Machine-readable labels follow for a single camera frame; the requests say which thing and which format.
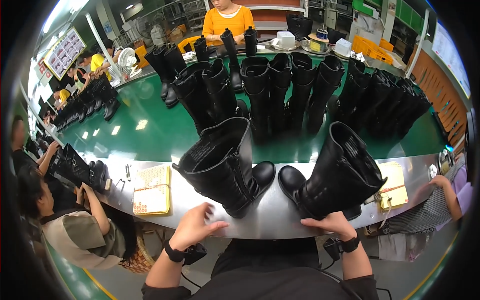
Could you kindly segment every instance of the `boot zipper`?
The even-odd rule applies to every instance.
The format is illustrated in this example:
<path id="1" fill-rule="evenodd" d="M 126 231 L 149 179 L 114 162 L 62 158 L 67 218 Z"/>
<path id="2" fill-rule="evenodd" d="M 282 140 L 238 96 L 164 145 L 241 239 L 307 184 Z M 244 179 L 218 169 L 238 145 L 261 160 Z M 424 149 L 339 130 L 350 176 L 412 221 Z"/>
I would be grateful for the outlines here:
<path id="1" fill-rule="evenodd" d="M 233 173 L 235 173 L 235 178 L 240 181 L 240 190 L 243 192 L 243 194 L 247 197 L 247 199 L 251 202 L 253 202 L 253 199 L 251 199 L 251 193 L 248 190 L 248 188 L 245 186 L 245 182 L 243 181 L 243 175 L 240 170 L 239 166 L 239 154 L 238 152 L 234 152 L 229 156 L 229 164 L 230 167 L 233 167 Z"/>

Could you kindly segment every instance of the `purple sleeve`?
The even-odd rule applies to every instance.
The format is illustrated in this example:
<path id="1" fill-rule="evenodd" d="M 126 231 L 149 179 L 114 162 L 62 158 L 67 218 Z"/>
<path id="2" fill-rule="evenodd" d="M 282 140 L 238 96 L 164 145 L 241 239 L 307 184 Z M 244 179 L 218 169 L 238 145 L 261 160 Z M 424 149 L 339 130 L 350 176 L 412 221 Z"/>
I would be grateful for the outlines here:
<path id="1" fill-rule="evenodd" d="M 470 202 L 472 201 L 472 193 L 473 187 L 471 186 L 470 182 L 467 182 L 467 184 L 464 185 L 464 187 L 458 193 L 456 193 L 456 198 L 458 199 L 458 204 L 460 205 L 460 210 L 462 211 L 462 216 L 465 215 L 468 207 L 470 206 Z"/>

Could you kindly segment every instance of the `dark hair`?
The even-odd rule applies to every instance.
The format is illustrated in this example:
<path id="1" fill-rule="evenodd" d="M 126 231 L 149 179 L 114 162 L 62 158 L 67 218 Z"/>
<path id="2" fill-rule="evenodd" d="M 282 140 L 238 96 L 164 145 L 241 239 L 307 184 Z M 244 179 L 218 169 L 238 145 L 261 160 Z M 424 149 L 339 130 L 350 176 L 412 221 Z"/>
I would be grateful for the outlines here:
<path id="1" fill-rule="evenodd" d="M 15 130 L 15 128 L 17 127 L 17 122 L 18 121 L 23 121 L 24 119 L 22 118 L 22 116 L 20 115 L 15 115 L 15 117 L 13 117 L 13 122 L 12 122 L 12 132 L 10 133 L 10 140 L 13 141 L 13 131 Z"/>
<path id="2" fill-rule="evenodd" d="M 18 205 L 22 214 L 30 218 L 37 218 L 40 214 L 36 201 L 43 196 L 43 176 L 38 166 L 27 164 L 18 170 Z"/>
<path id="3" fill-rule="evenodd" d="M 106 39 L 104 39 L 104 40 L 102 41 L 102 43 L 103 43 L 103 45 L 105 46 L 105 48 L 107 48 L 107 49 L 113 49 L 113 42 L 112 42 L 111 39 L 106 38 Z"/>
<path id="4" fill-rule="evenodd" d="M 78 56 L 78 58 L 77 58 L 77 64 L 82 63 L 82 62 L 84 61 L 84 59 L 89 58 L 89 57 L 91 57 L 92 55 L 93 55 L 92 52 L 90 52 L 90 51 L 84 51 L 83 53 L 81 53 L 81 54 Z"/>

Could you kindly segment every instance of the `orange plastic crate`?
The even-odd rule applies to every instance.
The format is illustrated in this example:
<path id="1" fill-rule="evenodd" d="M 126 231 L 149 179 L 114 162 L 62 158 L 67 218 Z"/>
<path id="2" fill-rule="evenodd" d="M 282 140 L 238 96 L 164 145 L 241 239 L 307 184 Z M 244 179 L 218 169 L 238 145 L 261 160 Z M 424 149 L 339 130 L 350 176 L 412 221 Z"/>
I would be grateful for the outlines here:
<path id="1" fill-rule="evenodd" d="M 388 55 L 382 48 L 361 36 L 353 37 L 352 50 L 357 53 L 362 52 L 363 55 L 370 56 L 376 60 L 381 60 L 389 65 L 393 63 L 392 57 Z"/>
<path id="2" fill-rule="evenodd" d="M 383 49 L 385 50 L 388 50 L 388 51 L 393 51 L 393 45 L 390 44 L 386 39 L 384 38 L 381 38 L 380 39 L 380 44 L 378 45 L 380 47 L 382 47 Z"/>

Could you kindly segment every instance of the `black sleeve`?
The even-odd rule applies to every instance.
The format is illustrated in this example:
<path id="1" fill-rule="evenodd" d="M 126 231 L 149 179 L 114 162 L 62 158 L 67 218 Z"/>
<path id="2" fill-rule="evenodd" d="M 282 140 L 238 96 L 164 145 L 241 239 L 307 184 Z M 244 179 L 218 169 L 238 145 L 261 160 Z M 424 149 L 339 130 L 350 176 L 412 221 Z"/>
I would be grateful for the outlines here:
<path id="1" fill-rule="evenodd" d="M 186 287 L 152 288 L 145 283 L 142 294 L 143 300 L 184 300 L 192 297 L 192 292 Z"/>
<path id="2" fill-rule="evenodd" d="M 12 153 L 13 168 L 15 169 L 15 174 L 18 173 L 21 167 L 27 164 L 36 164 L 36 162 L 28 156 L 27 153 L 22 150 L 16 150 Z"/>
<path id="3" fill-rule="evenodd" d="M 357 293 L 363 300 L 379 300 L 377 294 L 377 281 L 373 275 L 348 279 L 343 284 Z"/>
<path id="4" fill-rule="evenodd" d="M 78 70 L 77 70 L 77 77 L 78 77 L 78 80 L 79 80 L 81 83 L 83 83 L 83 84 L 84 84 L 84 83 L 85 83 L 87 80 L 86 80 L 85 78 L 83 78 L 83 75 L 82 75 L 82 73 L 83 73 L 83 74 L 85 74 L 85 73 L 86 73 L 86 72 L 85 72 L 85 70 L 84 70 L 84 69 L 82 69 L 82 68 L 78 68 Z"/>

